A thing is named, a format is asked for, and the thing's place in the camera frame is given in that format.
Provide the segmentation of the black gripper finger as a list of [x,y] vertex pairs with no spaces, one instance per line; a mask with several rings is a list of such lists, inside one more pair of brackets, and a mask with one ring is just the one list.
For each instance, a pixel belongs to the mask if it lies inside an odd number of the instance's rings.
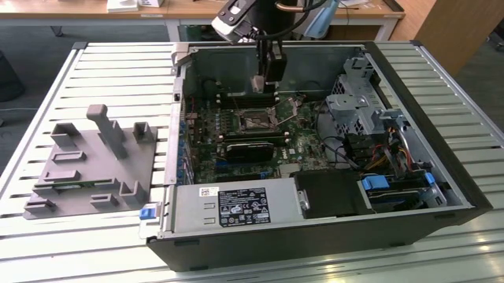
[[272,93],[276,83],[280,82],[284,68],[286,55],[282,50],[282,41],[274,40],[267,42],[266,70],[264,70],[264,92]]
[[267,68],[268,41],[267,40],[256,40],[255,50],[256,50],[256,58],[258,58],[258,75],[264,77],[266,76],[266,68]]

